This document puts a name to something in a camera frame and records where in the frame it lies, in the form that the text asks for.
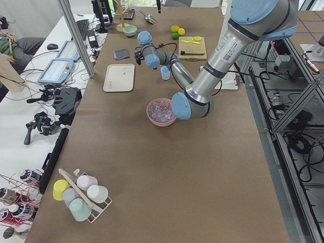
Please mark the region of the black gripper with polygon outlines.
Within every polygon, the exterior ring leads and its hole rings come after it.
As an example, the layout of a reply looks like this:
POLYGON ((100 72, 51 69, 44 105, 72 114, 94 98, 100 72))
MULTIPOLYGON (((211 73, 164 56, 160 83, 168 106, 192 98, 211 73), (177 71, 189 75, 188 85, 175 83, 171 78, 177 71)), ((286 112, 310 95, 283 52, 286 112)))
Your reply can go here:
MULTIPOLYGON (((160 14, 161 13, 161 1, 160 0, 156 0, 156 6, 157 6, 158 13, 160 14)), ((136 63, 138 65, 141 65, 141 62, 143 61, 142 52, 141 51, 136 51, 134 53, 134 57, 135 57, 136 63)))

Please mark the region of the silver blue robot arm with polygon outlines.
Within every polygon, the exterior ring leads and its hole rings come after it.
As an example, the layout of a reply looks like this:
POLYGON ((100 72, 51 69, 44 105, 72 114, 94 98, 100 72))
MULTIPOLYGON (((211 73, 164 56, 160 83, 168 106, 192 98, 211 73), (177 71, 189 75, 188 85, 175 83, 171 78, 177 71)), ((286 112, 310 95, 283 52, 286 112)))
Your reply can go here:
POLYGON ((214 109, 211 95, 244 49, 256 41, 273 41, 295 34, 298 1, 233 1, 228 30, 219 41, 197 77, 182 65, 178 55, 158 51, 148 31, 138 34, 141 49, 135 53, 137 63, 145 61, 151 69, 165 65, 184 88, 172 97, 176 118, 203 118, 214 109))

